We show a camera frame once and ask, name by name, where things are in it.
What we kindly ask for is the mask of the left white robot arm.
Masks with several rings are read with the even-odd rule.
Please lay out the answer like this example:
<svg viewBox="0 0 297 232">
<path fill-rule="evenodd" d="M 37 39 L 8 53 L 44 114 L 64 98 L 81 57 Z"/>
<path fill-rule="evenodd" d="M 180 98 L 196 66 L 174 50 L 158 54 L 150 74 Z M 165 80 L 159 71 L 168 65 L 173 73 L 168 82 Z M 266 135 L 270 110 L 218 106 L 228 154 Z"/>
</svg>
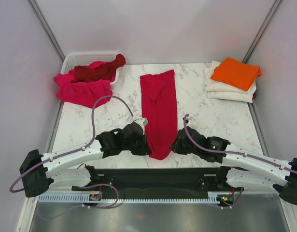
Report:
<svg viewBox="0 0 297 232">
<path fill-rule="evenodd" d="M 32 198 L 47 192 L 55 182 L 55 175 L 84 162 L 116 156 L 123 151 L 136 156 L 150 155 L 145 134 L 147 124 L 146 118 L 137 119 L 123 129 L 102 132 L 74 150 L 43 154 L 37 149 L 30 151 L 19 168 L 25 196 Z"/>
</svg>

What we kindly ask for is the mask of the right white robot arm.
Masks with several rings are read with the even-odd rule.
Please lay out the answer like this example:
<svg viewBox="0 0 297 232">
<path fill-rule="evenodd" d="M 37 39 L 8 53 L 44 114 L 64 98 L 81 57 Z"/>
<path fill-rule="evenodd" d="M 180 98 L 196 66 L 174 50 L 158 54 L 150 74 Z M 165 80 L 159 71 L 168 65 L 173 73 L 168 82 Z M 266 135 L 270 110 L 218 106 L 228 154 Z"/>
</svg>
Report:
<svg viewBox="0 0 297 232">
<path fill-rule="evenodd" d="M 297 205 L 297 158 L 287 161 L 265 157 L 226 139 L 205 137 L 190 127 L 179 130 L 170 149 L 180 155 L 194 154 L 207 162 L 219 163 L 215 184 L 220 190 L 272 191 Z"/>
</svg>

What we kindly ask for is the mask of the crimson red t shirt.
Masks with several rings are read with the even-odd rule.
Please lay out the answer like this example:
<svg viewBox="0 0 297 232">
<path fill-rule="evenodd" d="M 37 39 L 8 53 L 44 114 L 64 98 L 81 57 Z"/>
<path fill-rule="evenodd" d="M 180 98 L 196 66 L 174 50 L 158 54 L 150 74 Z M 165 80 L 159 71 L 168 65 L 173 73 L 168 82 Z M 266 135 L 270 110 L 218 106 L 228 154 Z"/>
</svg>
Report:
<svg viewBox="0 0 297 232">
<path fill-rule="evenodd" d="M 152 151 L 150 157 L 163 160 L 178 134 L 175 72 L 143 75 L 140 86 L 142 117 L 148 120 L 145 131 Z"/>
</svg>

